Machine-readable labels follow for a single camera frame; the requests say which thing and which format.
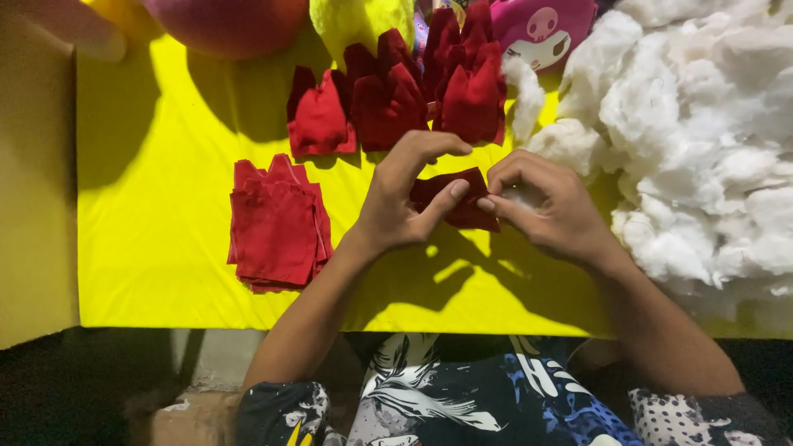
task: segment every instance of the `printed shirt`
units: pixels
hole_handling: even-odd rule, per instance
[[[565,371],[566,345],[557,337],[398,333],[371,361],[348,438],[327,424],[331,402],[321,384],[259,383],[240,403],[236,444],[787,445],[747,394],[634,390],[634,431]]]

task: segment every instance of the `dark red velvet fabric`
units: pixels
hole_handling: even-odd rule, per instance
[[[228,263],[253,291],[304,288],[333,253],[320,185],[303,166],[276,155],[269,171],[234,165]]]
[[[507,84],[500,46],[492,38],[488,3],[476,2],[466,12],[461,32],[448,9],[432,15],[422,79],[427,100],[436,103],[432,129],[456,133],[469,144],[501,144]]]
[[[363,44],[344,51],[353,84],[351,116],[364,152],[389,150],[408,130],[428,130],[421,71],[396,29],[380,35],[377,57]]]
[[[424,211],[438,192],[455,179],[468,181],[470,188],[457,206],[446,215],[446,223],[460,229],[484,229],[491,233],[500,233],[498,220],[477,206],[477,200],[488,195],[485,179],[478,167],[453,174],[437,175],[430,179],[417,179],[410,190],[410,200],[416,210]]]
[[[317,86],[311,68],[295,67],[286,103],[292,157],[354,153],[351,101],[351,85],[341,71],[326,70]]]

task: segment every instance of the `polka dot fabric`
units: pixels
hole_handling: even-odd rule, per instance
[[[648,446],[787,445],[773,417],[751,395],[694,398],[632,390],[635,430]]]

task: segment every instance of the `sleeve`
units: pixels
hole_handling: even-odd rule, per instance
[[[236,417],[236,446],[344,446],[327,426],[331,402],[314,382],[259,383],[246,390]]]
[[[750,394],[731,397],[629,392],[635,429],[648,446],[788,446],[774,417]]]

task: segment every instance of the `yellow plush toy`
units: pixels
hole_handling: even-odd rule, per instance
[[[413,0],[311,0],[309,13],[316,32],[344,72],[344,49],[350,44],[361,42],[377,54],[377,38],[396,28],[408,48],[413,45]]]

